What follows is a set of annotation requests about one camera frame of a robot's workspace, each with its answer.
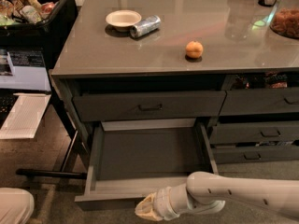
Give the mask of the white robot base corner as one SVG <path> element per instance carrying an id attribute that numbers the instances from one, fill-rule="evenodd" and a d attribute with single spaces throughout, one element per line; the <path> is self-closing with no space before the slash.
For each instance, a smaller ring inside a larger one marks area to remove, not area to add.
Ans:
<path id="1" fill-rule="evenodd" d="M 27 190 L 0 188 L 0 224 L 26 224 L 34 209 L 34 197 Z"/>

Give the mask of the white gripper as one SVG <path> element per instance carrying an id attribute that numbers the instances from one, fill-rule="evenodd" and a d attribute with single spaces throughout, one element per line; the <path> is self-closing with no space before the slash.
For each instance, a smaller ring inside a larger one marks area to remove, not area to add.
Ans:
<path id="1" fill-rule="evenodd" d="M 170 202 L 170 187 L 149 194 L 135 208 L 135 214 L 150 221 L 170 221 L 179 217 Z"/>

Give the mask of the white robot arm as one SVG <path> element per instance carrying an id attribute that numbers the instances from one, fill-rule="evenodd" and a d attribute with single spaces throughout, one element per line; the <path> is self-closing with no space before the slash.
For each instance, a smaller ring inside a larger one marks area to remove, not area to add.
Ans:
<path id="1" fill-rule="evenodd" d="M 215 214 L 227 200 L 299 218 L 298 181 L 231 178 L 207 172 L 192 173 L 183 184 L 149 194 L 136 206 L 135 214 L 151 221 L 169 221 L 182 214 Z"/>

